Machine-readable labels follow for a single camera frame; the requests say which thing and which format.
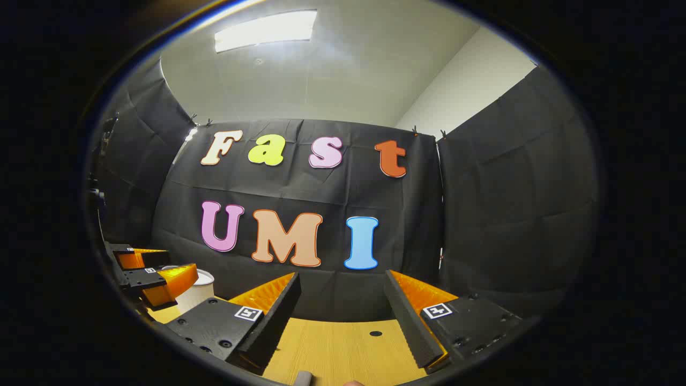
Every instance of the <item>white cup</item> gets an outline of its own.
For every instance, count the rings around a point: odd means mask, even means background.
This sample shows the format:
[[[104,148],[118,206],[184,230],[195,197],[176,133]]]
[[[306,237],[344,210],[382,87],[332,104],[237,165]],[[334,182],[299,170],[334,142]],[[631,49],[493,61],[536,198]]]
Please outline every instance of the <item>white cup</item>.
[[[176,268],[178,265],[167,265],[162,270]],[[176,298],[178,310],[182,314],[202,303],[208,297],[214,297],[214,276],[198,269],[198,280],[191,288]]]

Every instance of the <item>ceiling light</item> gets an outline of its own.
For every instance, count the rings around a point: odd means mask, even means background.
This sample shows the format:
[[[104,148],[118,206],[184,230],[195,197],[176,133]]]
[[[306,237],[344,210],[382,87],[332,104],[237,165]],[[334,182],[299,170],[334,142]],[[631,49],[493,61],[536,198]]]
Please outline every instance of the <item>ceiling light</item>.
[[[308,41],[316,10],[293,11],[236,24],[215,34],[217,53],[230,49],[278,41]]]

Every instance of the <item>ceiling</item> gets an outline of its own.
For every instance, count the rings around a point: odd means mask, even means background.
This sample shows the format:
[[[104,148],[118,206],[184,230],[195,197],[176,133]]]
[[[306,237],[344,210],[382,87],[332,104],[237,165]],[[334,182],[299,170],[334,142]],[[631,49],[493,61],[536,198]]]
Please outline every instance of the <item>ceiling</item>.
[[[310,41],[215,53],[214,33],[317,9]],[[304,118],[394,127],[478,25],[423,0],[267,0],[162,52],[172,92],[196,122]]]

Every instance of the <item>yellow letter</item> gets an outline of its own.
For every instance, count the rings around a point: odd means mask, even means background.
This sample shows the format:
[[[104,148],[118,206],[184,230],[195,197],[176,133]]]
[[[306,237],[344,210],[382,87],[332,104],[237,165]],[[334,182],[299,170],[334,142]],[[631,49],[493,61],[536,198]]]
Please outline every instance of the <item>yellow letter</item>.
[[[215,133],[215,139],[212,141],[210,150],[207,155],[200,160],[201,165],[216,165],[219,163],[219,151],[222,155],[226,155],[228,149],[231,148],[234,139],[239,141],[243,137],[243,130],[236,131],[218,131]]]
[[[250,149],[248,159],[253,163],[266,163],[269,166],[279,165],[283,161],[281,152],[286,140],[278,134],[263,135],[255,141],[257,146]]]
[[[257,220],[257,250],[252,259],[258,262],[271,262],[274,256],[269,253],[269,244],[279,262],[284,262],[293,247],[296,253],[291,263],[297,266],[319,266],[317,258],[317,228],[323,218],[317,213],[301,213],[286,232],[273,210],[259,209],[252,213]]]

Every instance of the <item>white wall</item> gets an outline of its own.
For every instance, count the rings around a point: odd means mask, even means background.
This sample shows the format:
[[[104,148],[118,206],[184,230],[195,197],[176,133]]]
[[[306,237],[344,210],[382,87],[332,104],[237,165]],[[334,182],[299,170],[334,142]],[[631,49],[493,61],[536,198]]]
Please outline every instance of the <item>white wall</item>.
[[[531,70],[534,63],[519,49],[486,27],[479,30],[448,62],[397,128],[440,138],[493,103]]]

